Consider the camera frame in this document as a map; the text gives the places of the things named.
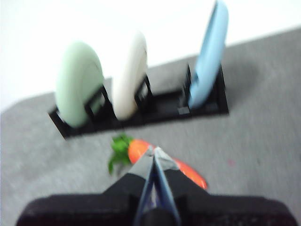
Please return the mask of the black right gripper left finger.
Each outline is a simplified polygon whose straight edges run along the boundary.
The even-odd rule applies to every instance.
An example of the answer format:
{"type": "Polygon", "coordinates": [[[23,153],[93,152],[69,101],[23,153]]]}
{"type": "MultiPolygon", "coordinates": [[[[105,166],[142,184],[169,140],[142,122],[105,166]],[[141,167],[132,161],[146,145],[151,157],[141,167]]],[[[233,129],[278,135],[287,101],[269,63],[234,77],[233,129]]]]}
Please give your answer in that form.
{"type": "Polygon", "coordinates": [[[29,202],[18,226],[112,226],[132,224],[153,164],[148,149],[131,169],[101,194],[53,194],[29,202]]]}

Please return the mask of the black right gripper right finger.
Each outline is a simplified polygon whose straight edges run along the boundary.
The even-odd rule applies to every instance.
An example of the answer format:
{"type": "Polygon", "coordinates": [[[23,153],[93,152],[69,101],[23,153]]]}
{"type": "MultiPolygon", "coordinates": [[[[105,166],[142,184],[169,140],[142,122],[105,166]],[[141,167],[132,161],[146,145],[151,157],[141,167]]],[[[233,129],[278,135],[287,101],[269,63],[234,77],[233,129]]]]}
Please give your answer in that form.
{"type": "Polygon", "coordinates": [[[294,225],[294,216],[280,201],[210,194],[184,175],[161,148],[155,148],[154,159],[171,206],[183,226],[294,225]]]}

